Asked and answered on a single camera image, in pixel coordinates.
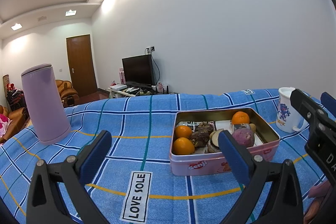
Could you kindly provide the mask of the person's right hand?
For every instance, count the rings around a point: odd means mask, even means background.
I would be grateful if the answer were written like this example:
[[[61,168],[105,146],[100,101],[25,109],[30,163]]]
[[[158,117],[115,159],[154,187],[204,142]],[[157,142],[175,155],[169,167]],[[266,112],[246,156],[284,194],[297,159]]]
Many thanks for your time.
[[[317,215],[323,200],[326,198],[328,191],[331,189],[331,184],[328,180],[320,183],[319,185],[312,186],[309,190],[308,197],[313,201],[303,216],[303,223],[311,223]]]

